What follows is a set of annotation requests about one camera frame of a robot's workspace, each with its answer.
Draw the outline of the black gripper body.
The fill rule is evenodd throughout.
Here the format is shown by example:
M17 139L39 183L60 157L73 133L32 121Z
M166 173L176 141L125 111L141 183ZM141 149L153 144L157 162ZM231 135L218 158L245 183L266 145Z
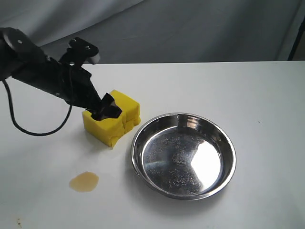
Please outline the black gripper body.
M85 62L83 57L63 56L59 61L50 58L45 91L70 105L99 112L102 100L91 82L92 74L82 68Z

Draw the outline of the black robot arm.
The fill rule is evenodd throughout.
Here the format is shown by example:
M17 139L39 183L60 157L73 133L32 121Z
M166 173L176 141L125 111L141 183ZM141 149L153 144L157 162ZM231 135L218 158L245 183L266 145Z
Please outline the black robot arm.
M99 58L99 49L79 37L70 40L64 55L55 60L19 29L0 30L1 79L12 77L84 108L96 121L118 118L122 113L109 93L98 95L91 73L82 67L85 62L96 64Z

